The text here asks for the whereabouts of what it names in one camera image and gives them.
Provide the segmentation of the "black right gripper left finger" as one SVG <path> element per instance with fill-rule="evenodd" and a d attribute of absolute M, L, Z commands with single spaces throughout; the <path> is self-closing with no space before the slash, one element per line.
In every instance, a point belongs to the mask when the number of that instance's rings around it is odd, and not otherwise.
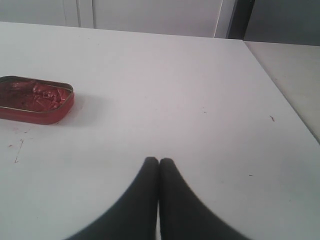
<path fill-rule="evenodd" d="M 158 217 L 159 161 L 147 157 L 123 195 L 69 240 L 154 240 Z"/>

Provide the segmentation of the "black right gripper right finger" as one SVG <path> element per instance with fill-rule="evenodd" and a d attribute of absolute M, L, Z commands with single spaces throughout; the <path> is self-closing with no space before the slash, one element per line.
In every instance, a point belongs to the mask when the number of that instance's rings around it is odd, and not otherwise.
<path fill-rule="evenodd" d="M 163 240 L 247 240 L 210 211 L 188 186 L 174 161 L 159 163 L 159 219 Z"/>

